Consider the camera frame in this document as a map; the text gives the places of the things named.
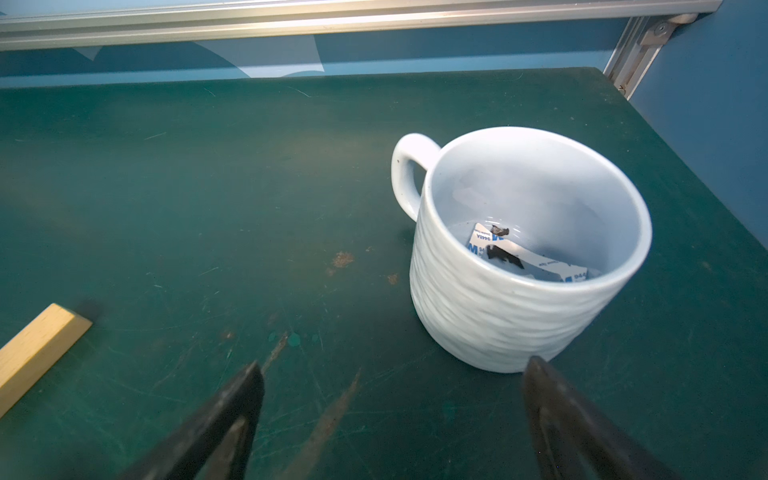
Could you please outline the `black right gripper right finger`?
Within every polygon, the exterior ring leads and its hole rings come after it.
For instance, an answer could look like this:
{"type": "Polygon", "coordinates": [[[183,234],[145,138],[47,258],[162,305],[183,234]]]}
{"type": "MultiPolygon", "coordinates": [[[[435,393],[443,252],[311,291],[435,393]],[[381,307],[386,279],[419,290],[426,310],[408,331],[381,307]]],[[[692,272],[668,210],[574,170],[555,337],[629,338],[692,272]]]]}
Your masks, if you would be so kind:
{"type": "Polygon", "coordinates": [[[678,479],[539,356],[523,372],[523,398],[543,479],[678,479]]]}

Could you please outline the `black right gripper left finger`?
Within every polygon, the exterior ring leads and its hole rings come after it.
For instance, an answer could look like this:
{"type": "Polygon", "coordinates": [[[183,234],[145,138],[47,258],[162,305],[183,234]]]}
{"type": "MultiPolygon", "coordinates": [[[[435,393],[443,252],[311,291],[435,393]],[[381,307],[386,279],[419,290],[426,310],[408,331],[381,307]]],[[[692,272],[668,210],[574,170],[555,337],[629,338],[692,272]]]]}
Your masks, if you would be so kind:
{"type": "Polygon", "coordinates": [[[243,479],[264,397],[260,365],[246,365],[121,479],[243,479]]]}

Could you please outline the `wooden block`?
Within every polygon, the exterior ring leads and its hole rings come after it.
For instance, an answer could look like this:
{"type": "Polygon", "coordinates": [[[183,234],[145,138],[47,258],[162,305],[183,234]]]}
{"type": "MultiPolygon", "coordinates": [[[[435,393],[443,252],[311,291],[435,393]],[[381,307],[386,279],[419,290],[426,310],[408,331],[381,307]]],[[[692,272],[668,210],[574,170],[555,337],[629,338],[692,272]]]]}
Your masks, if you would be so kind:
{"type": "Polygon", "coordinates": [[[1,349],[1,416],[91,328],[93,323],[52,303],[1,349]]]}

